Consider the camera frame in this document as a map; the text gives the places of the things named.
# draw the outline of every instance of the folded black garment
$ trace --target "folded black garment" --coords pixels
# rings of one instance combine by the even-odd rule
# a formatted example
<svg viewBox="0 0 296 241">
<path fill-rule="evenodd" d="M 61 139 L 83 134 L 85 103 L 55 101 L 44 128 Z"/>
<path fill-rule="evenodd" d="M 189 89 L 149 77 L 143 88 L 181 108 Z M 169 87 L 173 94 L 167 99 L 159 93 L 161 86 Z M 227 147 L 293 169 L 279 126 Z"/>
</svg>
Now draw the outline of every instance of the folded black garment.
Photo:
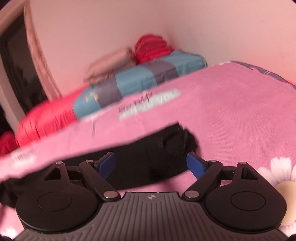
<svg viewBox="0 0 296 241">
<path fill-rule="evenodd" d="M 179 124 L 144 137 L 128 145 L 109 148 L 62 160 L 66 166 L 78 166 L 85 160 L 98 160 L 109 151 L 115 153 L 115 168 L 106 179 L 115 189 L 123 190 L 153 184 L 186 171 L 186 155 L 195 151 L 194 136 Z M 21 179 L 0 183 L 0 203 L 15 207 L 18 197 L 47 169 Z"/>
</svg>

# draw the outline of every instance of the ribbed gray surface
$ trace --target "ribbed gray surface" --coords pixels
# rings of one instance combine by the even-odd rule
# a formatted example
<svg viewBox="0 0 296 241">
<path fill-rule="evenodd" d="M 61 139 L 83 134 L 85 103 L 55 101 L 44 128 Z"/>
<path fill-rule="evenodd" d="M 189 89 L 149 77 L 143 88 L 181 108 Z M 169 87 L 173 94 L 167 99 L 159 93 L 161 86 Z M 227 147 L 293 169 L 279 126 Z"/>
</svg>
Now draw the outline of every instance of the ribbed gray surface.
<svg viewBox="0 0 296 241">
<path fill-rule="evenodd" d="M 278 230 L 237 234 L 211 221 L 198 203 L 177 193 L 127 193 L 105 203 L 86 226 L 66 234 L 45 235 L 25 230 L 17 241 L 284 241 Z"/>
</svg>

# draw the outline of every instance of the curtain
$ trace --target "curtain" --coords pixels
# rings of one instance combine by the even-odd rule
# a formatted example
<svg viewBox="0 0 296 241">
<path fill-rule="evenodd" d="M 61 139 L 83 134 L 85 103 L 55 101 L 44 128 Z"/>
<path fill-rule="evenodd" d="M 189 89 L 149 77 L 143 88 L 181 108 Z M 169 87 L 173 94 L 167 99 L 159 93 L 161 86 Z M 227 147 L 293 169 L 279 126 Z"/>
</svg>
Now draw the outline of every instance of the curtain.
<svg viewBox="0 0 296 241">
<path fill-rule="evenodd" d="M 46 59 L 43 55 L 40 42 L 35 32 L 30 1 L 25 4 L 24 7 L 24 19 L 27 31 L 28 46 L 32 56 L 33 64 L 35 66 L 37 75 L 39 77 L 40 83 L 44 89 L 44 92 L 49 100 L 58 98 L 61 95 L 52 74 L 48 68 Z"/>
</svg>

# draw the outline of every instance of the pink wall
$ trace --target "pink wall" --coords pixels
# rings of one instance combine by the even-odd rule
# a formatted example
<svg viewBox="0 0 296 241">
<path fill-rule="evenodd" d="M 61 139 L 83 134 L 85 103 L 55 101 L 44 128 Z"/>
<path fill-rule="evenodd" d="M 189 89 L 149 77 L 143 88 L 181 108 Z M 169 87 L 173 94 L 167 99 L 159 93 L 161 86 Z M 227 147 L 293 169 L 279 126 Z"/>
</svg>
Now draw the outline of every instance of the pink wall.
<svg viewBox="0 0 296 241">
<path fill-rule="evenodd" d="M 164 34 L 158 0 L 32 0 L 33 22 L 62 94 L 83 85 L 95 59 L 134 46 L 147 33 Z"/>
<path fill-rule="evenodd" d="M 292 0 L 164 0 L 175 47 L 209 65 L 244 61 L 296 82 L 296 4 Z"/>
</svg>

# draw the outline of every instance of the blue folded blanket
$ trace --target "blue folded blanket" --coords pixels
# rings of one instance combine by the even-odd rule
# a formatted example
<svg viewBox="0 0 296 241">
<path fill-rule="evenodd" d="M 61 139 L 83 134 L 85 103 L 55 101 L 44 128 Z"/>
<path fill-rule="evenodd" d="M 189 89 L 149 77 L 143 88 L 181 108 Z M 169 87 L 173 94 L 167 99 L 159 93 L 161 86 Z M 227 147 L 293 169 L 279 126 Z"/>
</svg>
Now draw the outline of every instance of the blue folded blanket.
<svg viewBox="0 0 296 241">
<path fill-rule="evenodd" d="M 74 102 L 73 111 L 77 119 L 81 119 L 127 95 L 151 89 L 165 81 L 206 67 L 203 57 L 175 50 L 170 55 L 137 65 L 85 89 Z"/>
</svg>

